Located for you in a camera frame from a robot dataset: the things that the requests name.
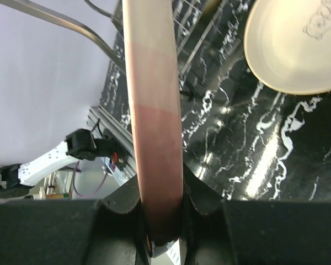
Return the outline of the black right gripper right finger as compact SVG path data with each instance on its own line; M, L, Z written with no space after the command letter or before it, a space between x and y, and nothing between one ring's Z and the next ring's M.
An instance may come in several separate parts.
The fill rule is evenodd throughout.
M331 202L226 200L183 176L182 264L331 264Z

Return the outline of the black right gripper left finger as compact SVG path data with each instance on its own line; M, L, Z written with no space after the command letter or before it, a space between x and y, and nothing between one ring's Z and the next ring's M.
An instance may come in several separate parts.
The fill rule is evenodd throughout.
M0 199L0 264L148 264L136 178L104 199Z

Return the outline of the white round plate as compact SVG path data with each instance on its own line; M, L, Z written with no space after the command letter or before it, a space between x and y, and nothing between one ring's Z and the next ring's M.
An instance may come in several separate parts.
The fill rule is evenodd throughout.
M295 95L331 91L331 1L255 1L244 54L267 87Z

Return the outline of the cream pink round plate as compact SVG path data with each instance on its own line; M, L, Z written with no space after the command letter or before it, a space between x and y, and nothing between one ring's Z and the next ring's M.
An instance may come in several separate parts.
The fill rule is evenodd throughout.
M126 79L138 186L152 256L181 231L183 152L171 1L123 1Z

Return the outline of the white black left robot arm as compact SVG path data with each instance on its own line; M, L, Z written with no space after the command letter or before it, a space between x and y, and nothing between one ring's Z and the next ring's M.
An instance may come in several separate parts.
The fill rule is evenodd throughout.
M23 197L48 174L80 160L94 160L96 153L92 132L78 129L31 162L0 167L0 199Z

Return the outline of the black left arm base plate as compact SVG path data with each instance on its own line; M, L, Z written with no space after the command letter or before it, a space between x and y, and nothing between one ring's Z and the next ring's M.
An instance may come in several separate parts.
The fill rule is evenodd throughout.
M109 129L104 129L102 138L95 139L95 144L97 146L96 156L108 157L113 169L117 167L121 171L124 170L130 153Z

